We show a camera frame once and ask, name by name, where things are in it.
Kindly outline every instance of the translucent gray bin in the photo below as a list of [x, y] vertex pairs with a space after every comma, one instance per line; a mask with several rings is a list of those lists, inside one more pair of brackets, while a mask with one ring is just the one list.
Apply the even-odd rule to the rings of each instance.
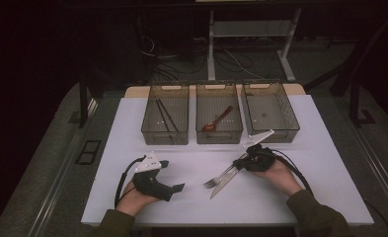
[[187, 145], [189, 82], [153, 82], [141, 132], [147, 145]]
[[292, 142], [300, 127], [278, 80], [244, 80], [241, 98], [249, 135], [272, 129], [262, 143]]
[[[202, 131], [231, 106], [233, 110], [216, 126]], [[196, 84], [196, 142], [198, 144], [238, 144], [243, 132], [237, 89], [234, 81], [199, 81]]]

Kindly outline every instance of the person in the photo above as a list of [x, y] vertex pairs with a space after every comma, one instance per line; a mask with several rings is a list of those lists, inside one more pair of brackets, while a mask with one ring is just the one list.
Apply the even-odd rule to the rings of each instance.
[[[286, 204], [295, 215], [300, 237], [351, 237], [354, 236], [345, 218], [332, 208], [317, 202], [295, 180], [292, 172], [281, 162], [275, 160], [265, 172], [252, 172], [284, 192], [289, 199]], [[129, 236], [135, 216], [145, 206], [155, 201], [155, 197], [142, 194], [130, 182], [115, 210], [108, 210], [101, 224], [94, 228], [90, 236]]]

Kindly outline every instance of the person's left hand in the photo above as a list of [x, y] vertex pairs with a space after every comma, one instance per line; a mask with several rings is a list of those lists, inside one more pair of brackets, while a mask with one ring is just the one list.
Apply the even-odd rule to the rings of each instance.
[[131, 181], [123, 190], [124, 196], [116, 206], [116, 210], [136, 216], [145, 206], [159, 199], [147, 196], [138, 191]]

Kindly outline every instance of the floor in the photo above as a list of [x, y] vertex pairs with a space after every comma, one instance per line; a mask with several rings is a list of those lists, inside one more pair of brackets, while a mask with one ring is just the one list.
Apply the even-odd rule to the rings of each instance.
[[[275, 54], [281, 47], [280, 39], [236, 40], [236, 47], [224, 40], [215, 44], [217, 80], [259, 76], [280, 78], [287, 83]], [[293, 42], [288, 60], [296, 83], [305, 85], [323, 75], [342, 63], [353, 48], [352, 44], [327, 45], [324, 39]], [[160, 53], [162, 60], [155, 64], [152, 80], [207, 79], [206, 45], [202, 39], [197, 39], [195, 57], [189, 60], [166, 51]], [[375, 207], [368, 208], [375, 223], [352, 230], [357, 236], [388, 236], [388, 117], [362, 89], [360, 108], [369, 111], [375, 123], [355, 127], [348, 116], [349, 93], [332, 97], [329, 89], [333, 82], [334, 78], [307, 94], [313, 97], [360, 194]], [[80, 223], [80, 219], [122, 95], [123, 92], [108, 92], [96, 100], [88, 122], [79, 128], [72, 120], [79, 111], [78, 85], [70, 89], [0, 219], [0, 236], [84, 236], [90, 232], [92, 227]], [[95, 162], [75, 164], [87, 140], [101, 141]], [[153, 229], [151, 234], [180, 236], [180, 231]], [[199, 236], [263, 236], [264, 230], [248, 228], [227, 233], [185, 229], [187, 232]]]

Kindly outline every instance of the wooden spoon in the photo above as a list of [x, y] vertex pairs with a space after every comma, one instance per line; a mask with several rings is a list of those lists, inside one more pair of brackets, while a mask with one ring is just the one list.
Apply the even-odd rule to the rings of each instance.
[[202, 131], [205, 131], [205, 132], [215, 131], [215, 130], [217, 129], [217, 124], [218, 124], [224, 117], [226, 117], [232, 110], [233, 110], [233, 107], [232, 107], [232, 106], [227, 107], [227, 109], [225, 109], [225, 111], [221, 114], [221, 116], [219, 116], [216, 120], [214, 120], [214, 121], [212, 121], [212, 122], [209, 122], [209, 123], [207, 123], [206, 125], [204, 125], [204, 126], [202, 127]]

